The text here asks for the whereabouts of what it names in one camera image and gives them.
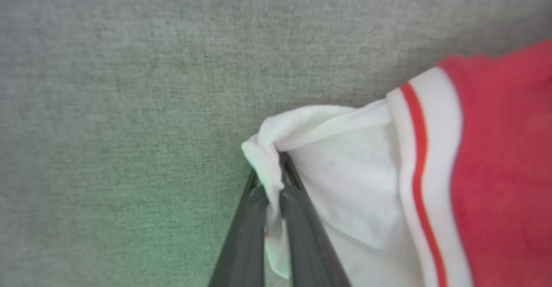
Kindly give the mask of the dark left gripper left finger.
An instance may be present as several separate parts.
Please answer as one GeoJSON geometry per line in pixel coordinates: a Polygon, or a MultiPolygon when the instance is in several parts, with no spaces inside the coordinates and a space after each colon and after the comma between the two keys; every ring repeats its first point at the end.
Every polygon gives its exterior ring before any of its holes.
{"type": "Polygon", "coordinates": [[[208,287],[265,287],[267,205],[266,191],[252,170],[208,287]]]}

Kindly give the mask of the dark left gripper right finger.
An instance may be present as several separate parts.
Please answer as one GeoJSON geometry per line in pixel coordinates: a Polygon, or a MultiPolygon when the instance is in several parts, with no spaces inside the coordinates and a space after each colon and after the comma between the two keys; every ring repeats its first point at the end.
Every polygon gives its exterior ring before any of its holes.
{"type": "Polygon", "coordinates": [[[284,183],[279,205],[287,228],[292,287],[351,287],[292,158],[280,152],[279,163],[284,183]]]}

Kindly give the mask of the red and white garment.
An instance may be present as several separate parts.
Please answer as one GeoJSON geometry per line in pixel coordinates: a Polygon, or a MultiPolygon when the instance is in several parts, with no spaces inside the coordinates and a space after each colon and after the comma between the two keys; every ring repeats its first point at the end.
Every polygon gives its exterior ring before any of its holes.
{"type": "Polygon", "coordinates": [[[265,250],[284,279],[280,152],[352,287],[552,287],[552,38],[448,56],[363,107],[268,117],[241,148],[267,190],[265,250]]]}

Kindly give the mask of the grey fabric sofa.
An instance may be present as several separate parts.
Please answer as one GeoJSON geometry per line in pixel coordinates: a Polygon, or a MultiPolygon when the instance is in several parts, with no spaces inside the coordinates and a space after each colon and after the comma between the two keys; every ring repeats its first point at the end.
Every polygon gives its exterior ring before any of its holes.
{"type": "Polygon", "coordinates": [[[0,0],[0,287],[207,287],[264,118],[552,37],[552,0],[0,0]]]}

